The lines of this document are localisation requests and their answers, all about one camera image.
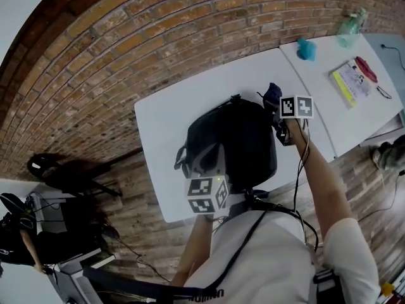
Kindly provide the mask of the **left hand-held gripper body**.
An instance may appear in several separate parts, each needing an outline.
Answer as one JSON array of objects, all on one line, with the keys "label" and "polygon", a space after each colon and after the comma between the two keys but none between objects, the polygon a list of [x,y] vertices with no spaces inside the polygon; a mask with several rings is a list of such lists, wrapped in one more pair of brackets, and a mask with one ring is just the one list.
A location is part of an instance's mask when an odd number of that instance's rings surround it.
[{"label": "left hand-held gripper body", "polygon": [[224,168],[191,173],[185,180],[185,199],[196,215],[216,214],[226,207],[230,194]]}]

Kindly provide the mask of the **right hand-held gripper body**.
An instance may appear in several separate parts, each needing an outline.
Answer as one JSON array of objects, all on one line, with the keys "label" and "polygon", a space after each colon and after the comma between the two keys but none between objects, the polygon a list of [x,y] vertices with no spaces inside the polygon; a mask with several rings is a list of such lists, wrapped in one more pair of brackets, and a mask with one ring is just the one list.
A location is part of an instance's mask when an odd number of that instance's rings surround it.
[{"label": "right hand-held gripper body", "polygon": [[286,120],[300,120],[304,127],[314,119],[314,101],[311,96],[280,97],[274,117],[276,137],[283,146],[291,145],[290,132]]}]

